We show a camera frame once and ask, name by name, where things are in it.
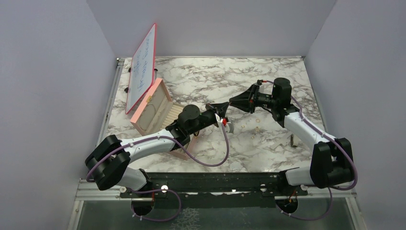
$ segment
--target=light purple wall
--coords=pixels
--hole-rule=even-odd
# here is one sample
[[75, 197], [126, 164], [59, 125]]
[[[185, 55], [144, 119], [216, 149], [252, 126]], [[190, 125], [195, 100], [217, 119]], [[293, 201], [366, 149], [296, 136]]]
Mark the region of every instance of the light purple wall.
[[87, 0], [114, 53], [152, 23], [158, 56], [304, 56], [335, 0]]
[[338, 0], [305, 58], [329, 132], [352, 142], [368, 229], [406, 225], [406, 2]]
[[0, 229], [67, 227], [114, 72], [85, 0], [0, 3]]

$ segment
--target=purple cable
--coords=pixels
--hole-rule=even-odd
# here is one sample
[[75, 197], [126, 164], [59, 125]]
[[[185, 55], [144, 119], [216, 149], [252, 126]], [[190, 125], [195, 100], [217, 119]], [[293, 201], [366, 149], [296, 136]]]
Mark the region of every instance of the purple cable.
[[132, 190], [131, 188], [128, 188], [128, 189], [130, 189], [133, 193], [136, 193], [136, 194], [145, 194], [145, 193], [154, 193], [154, 192], [159, 192], [159, 191], [168, 191], [168, 192], [173, 193], [176, 196], [176, 198], [178, 199], [178, 201], [179, 201], [178, 211], [176, 211], [176, 213], [173, 216], [171, 216], [169, 218], [165, 218], [165, 219], [153, 219], [153, 218], [139, 216], [134, 211], [134, 205], [131, 205], [131, 211], [133, 212], [134, 216], [136, 216], [136, 217], [139, 217], [141, 219], [150, 220], [150, 221], [155, 221], [155, 222], [166, 222], [166, 221], [170, 221], [172, 219], [175, 219], [180, 214], [180, 211], [181, 211], [181, 208], [182, 208], [182, 202], [180, 201], [179, 195], [175, 191], [172, 191], [170, 189], [154, 189], [154, 190], [148, 190], [148, 191], [139, 192], [139, 191]]
[[[175, 143], [176, 143], [180, 148], [182, 148], [183, 151], [185, 151], [186, 154], [187, 154], [190, 158], [192, 158], [195, 162], [197, 162], [197, 163], [199, 163], [199, 164], [201, 164], [201, 165], [204, 165], [204, 166], [208, 166], [208, 167], [216, 167], [216, 166], [222, 165], [222, 164], [227, 160], [228, 155], [229, 155], [229, 153], [230, 153], [230, 145], [229, 145], [229, 143], [228, 143], [228, 138], [227, 138], [227, 134], [226, 134], [226, 129], [224, 128], [224, 125], [223, 125], [223, 124], [221, 125], [221, 129], [223, 130], [224, 139], [226, 140], [227, 152], [226, 152], [226, 156], [224, 157], [224, 159], [223, 159], [220, 163], [218, 163], [218, 164], [206, 164], [206, 163], [203, 163], [203, 162], [199, 161], [199, 160], [196, 159], [194, 156], [192, 156], [192, 155], [185, 149], [185, 147], [184, 147], [182, 144], [180, 144], [176, 139], [173, 139], [173, 138], [167, 137], [167, 136], [145, 138], [145, 139], [142, 139], [142, 140], [135, 141], [135, 142], [133, 142], [132, 144], [133, 144], [133, 145], [137, 145], [137, 144], [140, 144], [140, 143], [143, 143], [143, 142], [146, 142], [146, 141], [155, 140], [155, 139], [159, 139], [159, 138], [168, 139], [168, 140], [171, 140], [171, 141], [175, 142]], [[118, 148], [116, 148], [115, 150], [111, 151], [109, 154], [107, 154], [105, 157], [103, 157], [99, 162], [97, 162], [97, 163], [93, 166], [93, 168], [92, 168], [92, 169], [89, 171], [89, 173], [86, 175], [86, 181], [87, 181], [87, 182], [94, 182], [94, 180], [93, 180], [93, 179], [90, 179], [90, 178], [91, 178], [91, 175], [94, 173], [94, 171], [97, 169], [97, 167], [99, 167], [106, 159], [108, 159], [109, 157], [111, 157], [113, 154], [115, 154], [116, 152], [118, 152], [118, 151], [120, 151], [120, 150], [122, 150], [122, 149], [124, 149], [124, 148], [129, 147], [130, 145], [131, 145], [131, 143], [126, 144], [126, 145], [123, 145], [123, 146], [121, 146], [121, 147], [118, 147]]]
[[284, 215], [286, 215], [288, 217], [291, 217], [293, 219], [307, 220], [307, 221], [323, 219], [324, 217], [326, 217], [330, 213], [331, 207], [333, 207], [333, 194], [331, 193], [330, 188], [327, 188], [327, 189], [328, 189], [328, 192], [330, 193], [330, 203], [328, 204], [327, 211], [323, 215], [321, 215], [319, 217], [316, 217], [316, 218], [297, 217], [297, 216], [293, 216], [293, 215], [291, 215], [289, 213], [286, 213], [286, 212], [282, 211], [282, 209], [279, 206], [276, 206], [276, 207], [281, 211], [282, 214], [284, 214]]
[[316, 126], [312, 125], [312, 123], [309, 122], [309, 121], [307, 120], [307, 118], [303, 116], [303, 107], [302, 107], [302, 105], [301, 105], [293, 96], [291, 96], [291, 98], [292, 98], [292, 100], [299, 106], [299, 115], [300, 115], [301, 119], [302, 119], [312, 130], [314, 130], [315, 132], [317, 132], [319, 135], [321, 135], [322, 137], [326, 138], [327, 140], [331, 141], [331, 143], [333, 143], [333, 144], [342, 152], [342, 154], [344, 155], [344, 157], [345, 157], [345, 158], [348, 160], [348, 162], [350, 163], [350, 165], [351, 165], [351, 167], [352, 167], [352, 170], [354, 171], [354, 182], [353, 182], [350, 186], [344, 187], [344, 188], [332, 186], [331, 188], [334, 188], [334, 189], [337, 189], [337, 190], [341, 190], [341, 191], [346, 191], [346, 190], [353, 189], [353, 188], [355, 187], [355, 185], [357, 185], [357, 182], [358, 182], [358, 172], [357, 172], [357, 169], [355, 168], [354, 162], [351, 160], [351, 158], [349, 157], [348, 153], [347, 153], [333, 138], [331, 138], [331, 137], [325, 135], [320, 129], [318, 129]]

